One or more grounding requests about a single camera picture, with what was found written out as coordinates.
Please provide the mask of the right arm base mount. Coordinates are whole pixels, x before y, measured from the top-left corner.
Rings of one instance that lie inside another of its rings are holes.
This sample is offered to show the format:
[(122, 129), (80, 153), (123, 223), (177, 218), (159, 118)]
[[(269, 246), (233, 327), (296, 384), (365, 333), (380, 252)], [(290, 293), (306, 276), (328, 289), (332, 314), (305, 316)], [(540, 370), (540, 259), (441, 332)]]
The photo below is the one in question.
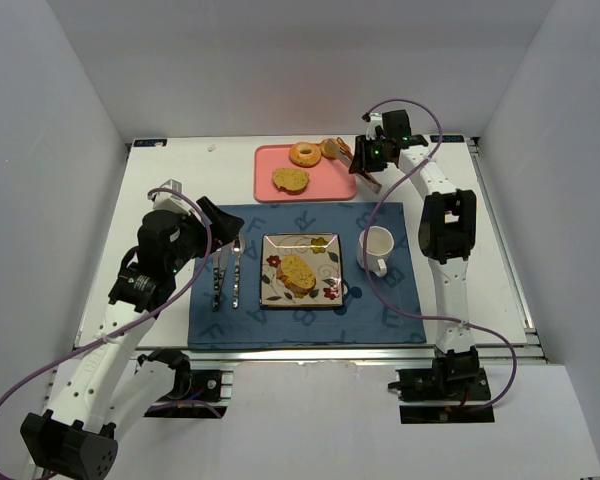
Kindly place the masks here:
[(399, 398), (403, 425), (490, 424), (495, 422), (492, 407), (477, 407), (491, 400), (483, 368), (473, 380), (440, 387), (431, 369), (401, 369), (387, 390)]

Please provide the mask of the round bread roll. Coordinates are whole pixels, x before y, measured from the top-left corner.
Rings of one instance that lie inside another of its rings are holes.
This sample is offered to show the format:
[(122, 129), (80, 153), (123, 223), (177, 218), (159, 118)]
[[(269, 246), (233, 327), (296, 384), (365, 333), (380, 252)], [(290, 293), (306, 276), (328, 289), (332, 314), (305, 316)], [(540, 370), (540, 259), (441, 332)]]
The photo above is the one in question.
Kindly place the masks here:
[(341, 153), (340, 145), (334, 138), (326, 138), (321, 141), (320, 145), (321, 154), (330, 160), (336, 159)]

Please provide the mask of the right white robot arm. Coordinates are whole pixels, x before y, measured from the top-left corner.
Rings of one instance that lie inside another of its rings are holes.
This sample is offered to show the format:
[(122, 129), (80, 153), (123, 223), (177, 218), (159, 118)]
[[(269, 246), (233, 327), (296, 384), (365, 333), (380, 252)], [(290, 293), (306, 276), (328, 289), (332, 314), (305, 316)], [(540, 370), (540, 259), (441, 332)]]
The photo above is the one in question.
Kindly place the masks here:
[(474, 379), (478, 354), (469, 327), (467, 270), (476, 237), (476, 195), (456, 187), (434, 160), (430, 144), (411, 131), (406, 111), (366, 113), (367, 133), (355, 139), (349, 172), (369, 181), (393, 164), (410, 174), (423, 200), (417, 239), (432, 272), (438, 327), (432, 376), (441, 385)]

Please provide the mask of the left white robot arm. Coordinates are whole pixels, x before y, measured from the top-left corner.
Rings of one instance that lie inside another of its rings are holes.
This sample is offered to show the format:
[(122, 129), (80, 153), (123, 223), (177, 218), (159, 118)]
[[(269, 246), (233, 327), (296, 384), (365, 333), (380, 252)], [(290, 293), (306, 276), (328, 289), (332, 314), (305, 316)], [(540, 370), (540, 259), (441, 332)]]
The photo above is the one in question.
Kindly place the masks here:
[(136, 347), (174, 297), (176, 276), (236, 239), (244, 222), (208, 198), (190, 202), (174, 191), (154, 191), (152, 210), (123, 257), (97, 332), (66, 386), (42, 414), (30, 413), (21, 435), (40, 468), (71, 479), (103, 479), (118, 443), (161, 398), (184, 399), (191, 390), (188, 357), (158, 349), (139, 371), (120, 381)]

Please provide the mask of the metal serving tongs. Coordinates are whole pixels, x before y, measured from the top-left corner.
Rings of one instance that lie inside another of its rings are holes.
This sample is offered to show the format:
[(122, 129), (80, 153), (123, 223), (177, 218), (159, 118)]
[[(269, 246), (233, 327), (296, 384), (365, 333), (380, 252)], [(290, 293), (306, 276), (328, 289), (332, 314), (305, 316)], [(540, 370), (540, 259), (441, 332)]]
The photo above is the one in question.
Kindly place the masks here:
[(354, 175), (363, 185), (374, 194), (379, 194), (382, 185), (370, 174), (362, 170), (362, 167), (354, 161), (354, 153), (346, 142), (340, 138), (326, 138), (320, 143), (322, 154), (331, 160), (337, 159), (348, 168), (348, 173)]

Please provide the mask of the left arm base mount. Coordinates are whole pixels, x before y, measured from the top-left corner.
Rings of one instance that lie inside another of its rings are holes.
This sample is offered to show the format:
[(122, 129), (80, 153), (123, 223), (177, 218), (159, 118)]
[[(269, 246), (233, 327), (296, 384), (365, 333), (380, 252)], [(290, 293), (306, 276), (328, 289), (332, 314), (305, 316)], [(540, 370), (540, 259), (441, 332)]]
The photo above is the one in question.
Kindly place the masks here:
[(232, 377), (218, 368), (176, 371), (175, 386), (144, 414), (146, 418), (220, 419), (226, 413)]

